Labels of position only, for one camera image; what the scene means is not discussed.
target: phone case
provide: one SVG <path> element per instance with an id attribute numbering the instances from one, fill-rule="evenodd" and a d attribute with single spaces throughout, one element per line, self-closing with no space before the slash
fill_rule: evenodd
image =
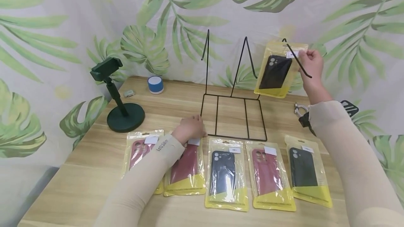
<path id="1" fill-rule="evenodd" d="M 310 152 L 295 147 L 289 149 L 293 187 L 317 186 L 316 169 Z"/>
<path id="2" fill-rule="evenodd" d="M 138 163 L 147 153 L 153 149 L 154 145 L 144 144 L 144 139 L 137 140 L 132 144 L 132 152 L 130 153 L 129 170 Z"/>
<path id="3" fill-rule="evenodd" d="M 233 194 L 236 189 L 236 166 L 234 161 L 234 153 L 213 151 L 210 195 L 223 192 Z"/>
<path id="4" fill-rule="evenodd" d="M 171 168 L 170 184 L 182 181 L 198 173 L 197 149 L 197 145 L 187 144 L 183 155 Z"/>
<path id="5" fill-rule="evenodd" d="M 271 55 L 265 66 L 260 89 L 279 89 L 285 81 L 292 59 L 285 56 Z"/>
<path id="6" fill-rule="evenodd" d="M 252 151 L 258 195 L 282 190 L 282 181 L 277 167 L 276 156 L 266 154 L 262 149 Z"/>

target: arm sleeve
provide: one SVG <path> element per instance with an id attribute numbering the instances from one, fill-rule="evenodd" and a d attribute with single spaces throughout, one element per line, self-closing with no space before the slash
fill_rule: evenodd
<path id="1" fill-rule="evenodd" d="M 404 210 L 377 156 L 337 101 L 310 106 L 310 124 L 332 157 L 351 226 L 402 226 Z"/>
<path id="2" fill-rule="evenodd" d="M 119 181 L 95 225 L 136 227 L 140 215 L 165 172 L 181 157 L 184 147 L 166 135 Z"/>

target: white label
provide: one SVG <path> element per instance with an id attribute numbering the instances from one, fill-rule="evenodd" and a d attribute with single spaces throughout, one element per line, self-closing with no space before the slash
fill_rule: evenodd
<path id="1" fill-rule="evenodd" d="M 229 147 L 229 152 L 231 152 L 231 153 L 241 153 L 241 149 L 239 147 Z"/>
<path id="2" fill-rule="evenodd" d="M 157 143 L 157 141 L 159 141 L 159 137 L 158 136 L 154 136 L 154 137 L 147 137 L 144 140 L 145 144 L 151 144 L 151 145 L 155 145 Z"/>
<path id="3" fill-rule="evenodd" d="M 314 153 L 313 148 L 306 147 L 306 146 L 302 145 L 302 149 L 303 149 L 303 150 L 305 150 L 305 151 L 308 151 L 308 152 Z"/>
<path id="4" fill-rule="evenodd" d="M 264 151 L 266 154 L 275 155 L 276 156 L 276 149 L 273 147 L 264 146 Z"/>
<path id="5" fill-rule="evenodd" d="M 189 145 L 199 145 L 201 142 L 201 139 L 190 139 L 188 140 Z"/>
<path id="6" fill-rule="evenodd" d="M 299 51 L 293 51 L 293 52 L 295 53 L 296 57 L 299 56 Z M 293 54 L 292 54 L 291 51 L 287 51 L 287 52 L 286 52 L 286 58 L 294 58 L 294 56 L 293 56 Z"/>

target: yellow packaging bag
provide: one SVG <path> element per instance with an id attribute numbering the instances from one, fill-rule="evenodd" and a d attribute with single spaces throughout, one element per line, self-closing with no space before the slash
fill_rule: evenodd
<path id="1" fill-rule="evenodd" d="M 246 141 L 245 148 L 254 197 L 253 207 L 296 211 L 278 144 Z"/>
<path id="2" fill-rule="evenodd" d="M 185 151 L 164 176 L 164 196 L 206 192 L 202 139 L 190 139 Z"/>
<path id="3" fill-rule="evenodd" d="M 299 64 L 287 44 L 296 57 L 300 50 L 306 51 L 309 48 L 308 44 L 269 42 L 255 85 L 255 94 L 284 98 L 288 93 L 299 70 Z"/>
<path id="4" fill-rule="evenodd" d="M 128 133 L 122 177 L 153 149 L 154 145 L 159 140 L 159 137 L 162 136 L 164 136 L 164 130 L 136 131 Z M 161 193 L 163 193 L 163 181 L 159 183 L 154 191 L 154 194 Z"/>
<path id="5" fill-rule="evenodd" d="M 293 195 L 332 208 L 330 190 L 316 142 L 285 136 Z"/>
<path id="6" fill-rule="evenodd" d="M 241 141 L 210 138 L 205 207 L 248 211 Z"/>

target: phone holder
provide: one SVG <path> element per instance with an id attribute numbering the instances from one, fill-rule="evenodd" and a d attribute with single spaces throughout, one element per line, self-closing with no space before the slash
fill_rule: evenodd
<path id="1" fill-rule="evenodd" d="M 144 110 L 136 103 L 122 103 L 118 89 L 110 77 L 122 66 L 120 59 L 110 57 L 93 67 L 90 74 L 94 80 L 106 83 L 109 94 L 117 104 L 117 107 L 108 114 L 107 124 L 109 128 L 116 132 L 130 132 L 143 123 Z"/>

